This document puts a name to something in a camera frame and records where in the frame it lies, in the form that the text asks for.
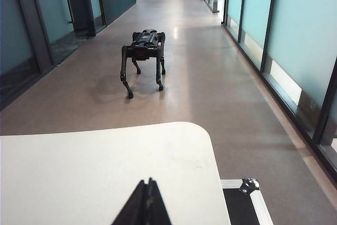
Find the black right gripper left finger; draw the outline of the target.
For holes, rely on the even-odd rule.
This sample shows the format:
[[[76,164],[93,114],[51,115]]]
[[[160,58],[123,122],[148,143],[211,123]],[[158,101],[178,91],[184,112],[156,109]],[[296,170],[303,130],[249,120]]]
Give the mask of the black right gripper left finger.
[[[115,224],[144,224],[144,203],[147,184],[141,180],[113,221]]]

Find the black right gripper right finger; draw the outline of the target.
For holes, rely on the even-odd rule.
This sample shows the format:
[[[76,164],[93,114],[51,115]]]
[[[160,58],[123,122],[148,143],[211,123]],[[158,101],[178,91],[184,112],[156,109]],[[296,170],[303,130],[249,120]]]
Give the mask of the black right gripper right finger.
[[[159,187],[152,178],[144,192],[144,224],[172,224]]]

